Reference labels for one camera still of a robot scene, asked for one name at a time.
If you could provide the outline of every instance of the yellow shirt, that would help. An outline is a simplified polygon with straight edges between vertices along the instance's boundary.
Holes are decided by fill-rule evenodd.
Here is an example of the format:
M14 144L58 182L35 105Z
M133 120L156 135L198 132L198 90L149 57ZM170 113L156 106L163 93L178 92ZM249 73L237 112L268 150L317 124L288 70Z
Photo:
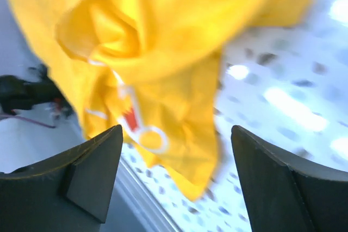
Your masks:
M219 163L221 46L249 26L292 26L309 2L9 0L85 136L121 123L147 165L163 165L190 200Z

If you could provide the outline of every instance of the speckled floor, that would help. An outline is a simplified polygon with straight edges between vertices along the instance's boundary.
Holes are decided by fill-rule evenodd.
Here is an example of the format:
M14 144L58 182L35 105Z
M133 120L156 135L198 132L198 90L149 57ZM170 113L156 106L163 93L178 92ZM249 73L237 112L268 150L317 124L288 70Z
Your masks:
M184 231L250 232L230 142L241 125L288 151L348 171L348 0L315 0L295 28L250 29L225 48L216 127L225 157L195 203L167 172L123 152Z

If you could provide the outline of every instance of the white tiled floor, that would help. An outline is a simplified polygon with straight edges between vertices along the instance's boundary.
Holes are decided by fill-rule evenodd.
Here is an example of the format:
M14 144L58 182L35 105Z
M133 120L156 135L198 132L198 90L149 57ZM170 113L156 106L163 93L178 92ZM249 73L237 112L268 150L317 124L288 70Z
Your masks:
M27 68L37 66L38 59L27 47L6 0L0 0L0 75L12 74L26 80L36 80ZM46 105L39 105L22 116L50 122ZM0 121L0 172L11 172L80 144L81 139L62 121L57 129L6 119Z
M23 76L28 63L36 61L23 59L31 55L1 2L4 0L0 0L0 61L5 66L0 67L0 75ZM330 147L332 141L348 137L347 26L348 0L316 0L298 27L249 30L226 47L226 70L216 100L220 112L216 125L226 157L218 178L197 202L187 201L163 168L146 168L134 147L124 146L127 162L184 231L251 231L229 140L234 124L294 153L305 149L313 161L348 170L348 161L337 160ZM247 68L246 78L237 80L232 65ZM278 95L269 95L270 90ZM277 99L279 91L287 98ZM49 121L41 107L27 114ZM317 120L322 119L327 124L318 127ZM0 171L76 145L70 131L66 123L57 130L43 131L16 120L0 121ZM346 143L341 142L340 147L345 149Z

